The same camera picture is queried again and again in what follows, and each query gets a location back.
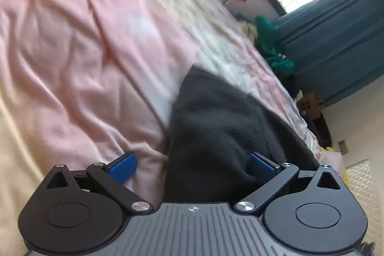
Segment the blue tab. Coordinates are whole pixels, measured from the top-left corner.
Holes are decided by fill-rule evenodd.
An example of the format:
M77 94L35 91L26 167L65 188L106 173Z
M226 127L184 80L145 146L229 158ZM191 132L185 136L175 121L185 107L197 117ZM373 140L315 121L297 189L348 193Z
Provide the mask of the blue tab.
M266 184L276 176L276 168L265 162L255 154L251 154L247 165L248 174L255 177L261 184Z
M118 183L125 183L136 171L138 159L135 153L123 158L120 162L109 169L109 175Z

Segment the black lever arm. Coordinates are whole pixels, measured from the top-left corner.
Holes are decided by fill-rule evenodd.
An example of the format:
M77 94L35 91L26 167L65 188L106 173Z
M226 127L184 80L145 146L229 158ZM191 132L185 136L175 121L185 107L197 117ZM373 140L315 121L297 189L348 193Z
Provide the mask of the black lever arm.
M99 193L112 198L127 215L153 211L151 203L148 203L110 177L103 170L104 166L104 163L95 163L87 168L87 174L94 180Z
M234 211L241 214L260 216L266 206L279 196L280 192L299 175L299 168L291 163L283 163L284 170L240 200L234 207Z

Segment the bubble wrap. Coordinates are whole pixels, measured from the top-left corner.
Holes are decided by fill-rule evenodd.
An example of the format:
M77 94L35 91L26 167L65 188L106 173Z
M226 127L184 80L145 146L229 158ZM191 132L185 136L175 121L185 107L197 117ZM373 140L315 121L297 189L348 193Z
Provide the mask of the bubble wrap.
M368 217L368 230L364 241L375 242L375 255L383 255L383 221L380 196L374 182L369 160L348 166L349 188Z

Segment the yellow object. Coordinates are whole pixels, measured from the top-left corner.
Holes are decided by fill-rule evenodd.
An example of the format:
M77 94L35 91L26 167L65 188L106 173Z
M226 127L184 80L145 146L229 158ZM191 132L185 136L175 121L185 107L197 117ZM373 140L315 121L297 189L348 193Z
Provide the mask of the yellow object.
M325 150L329 151L329 152L336 152L333 148L331 147L326 147ZM344 181L344 183L348 186L349 184L349 181L348 181L348 175L347 175L347 172L345 171L344 169L344 172L342 173L342 180Z
M239 21L241 28L253 45L257 44L258 33L256 27L247 21Z

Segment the blue clip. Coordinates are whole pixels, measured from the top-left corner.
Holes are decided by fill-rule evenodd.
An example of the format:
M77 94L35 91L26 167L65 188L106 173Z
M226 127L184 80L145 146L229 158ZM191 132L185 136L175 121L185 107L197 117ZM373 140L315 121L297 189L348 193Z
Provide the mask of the blue clip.
M138 167L138 159L133 152L127 152L105 166L105 171L118 183L124 184Z
M247 172L251 176L255 177L258 182L264 185L280 173L281 168L265 156L254 152L251 154L247 164Z

